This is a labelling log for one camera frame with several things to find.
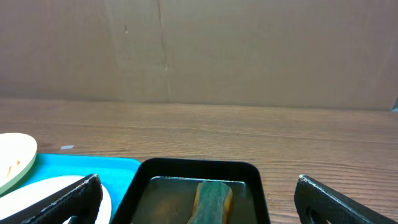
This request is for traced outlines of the yellow-green plate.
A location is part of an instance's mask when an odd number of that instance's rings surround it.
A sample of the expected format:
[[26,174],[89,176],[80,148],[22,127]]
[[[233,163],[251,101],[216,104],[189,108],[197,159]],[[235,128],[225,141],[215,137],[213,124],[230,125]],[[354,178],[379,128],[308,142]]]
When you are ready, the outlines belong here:
[[23,133],[1,134],[1,194],[29,171],[37,155],[36,140]]

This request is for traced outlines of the green yellow sponge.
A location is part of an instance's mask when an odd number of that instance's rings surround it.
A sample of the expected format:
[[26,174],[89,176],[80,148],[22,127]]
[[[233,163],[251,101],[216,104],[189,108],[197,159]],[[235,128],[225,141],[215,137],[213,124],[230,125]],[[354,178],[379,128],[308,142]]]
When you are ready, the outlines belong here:
[[223,182],[203,181],[195,192],[188,224],[227,224],[233,205],[233,191]]

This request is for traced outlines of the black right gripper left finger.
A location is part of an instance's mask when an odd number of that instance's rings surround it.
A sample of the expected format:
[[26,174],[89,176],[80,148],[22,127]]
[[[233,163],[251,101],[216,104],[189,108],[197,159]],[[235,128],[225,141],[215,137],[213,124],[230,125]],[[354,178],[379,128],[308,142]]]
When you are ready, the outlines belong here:
[[103,199],[103,190],[97,174],[64,187],[37,203],[1,220],[16,224],[94,224]]

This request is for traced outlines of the white plate with sauce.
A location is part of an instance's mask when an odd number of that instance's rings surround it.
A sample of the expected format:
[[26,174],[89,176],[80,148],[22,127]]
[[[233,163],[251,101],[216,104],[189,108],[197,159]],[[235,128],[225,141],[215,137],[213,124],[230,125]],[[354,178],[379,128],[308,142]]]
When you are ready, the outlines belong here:
[[[14,190],[1,197],[1,221],[17,212],[41,201],[42,199],[62,190],[66,186],[82,179],[81,175],[63,175],[40,180]],[[111,219],[111,197],[102,185],[103,199],[99,207],[96,224],[108,224]]]

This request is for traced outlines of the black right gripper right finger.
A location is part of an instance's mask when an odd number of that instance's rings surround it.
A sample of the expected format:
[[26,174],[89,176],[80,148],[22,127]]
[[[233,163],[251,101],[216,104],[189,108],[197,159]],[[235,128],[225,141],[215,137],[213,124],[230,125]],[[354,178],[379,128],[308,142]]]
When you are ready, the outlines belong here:
[[397,224],[304,174],[298,178],[294,202],[301,223]]

